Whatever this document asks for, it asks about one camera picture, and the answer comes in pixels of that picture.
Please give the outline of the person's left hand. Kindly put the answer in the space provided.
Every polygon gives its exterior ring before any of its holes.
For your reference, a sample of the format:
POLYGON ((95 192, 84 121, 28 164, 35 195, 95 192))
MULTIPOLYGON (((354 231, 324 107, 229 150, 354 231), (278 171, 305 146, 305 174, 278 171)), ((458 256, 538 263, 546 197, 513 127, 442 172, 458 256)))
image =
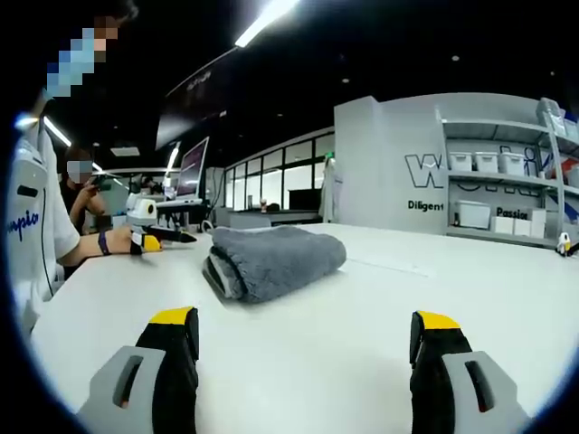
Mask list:
POLYGON ((122 226, 106 232, 106 241, 111 255, 129 254, 132 245, 132 230, 122 226))

